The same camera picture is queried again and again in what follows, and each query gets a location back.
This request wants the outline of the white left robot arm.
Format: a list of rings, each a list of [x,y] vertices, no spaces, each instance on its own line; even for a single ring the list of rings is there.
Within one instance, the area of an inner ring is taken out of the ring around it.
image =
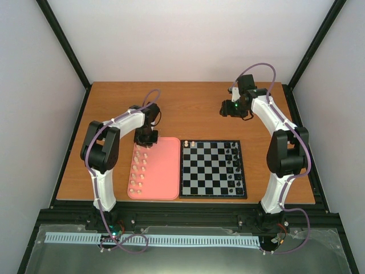
[[[94,190],[94,206],[101,210],[98,222],[105,229],[114,229],[119,216],[112,209],[116,204],[113,192],[112,170],[119,157],[120,139],[134,131],[134,143],[150,148],[157,143],[158,131],[154,129],[160,113],[157,104],[138,108],[132,106],[124,114],[109,121],[93,121],[89,124],[80,152],[91,175]]]

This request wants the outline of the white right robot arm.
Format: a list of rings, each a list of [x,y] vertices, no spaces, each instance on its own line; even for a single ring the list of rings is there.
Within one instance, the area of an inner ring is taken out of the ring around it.
[[[309,133],[285,117],[265,88],[240,91],[231,87],[228,93],[232,98],[222,102],[220,115],[242,120],[257,116],[271,136],[266,155],[269,183],[256,217],[257,228],[268,232],[283,220],[285,200],[293,181],[304,168],[311,168]]]

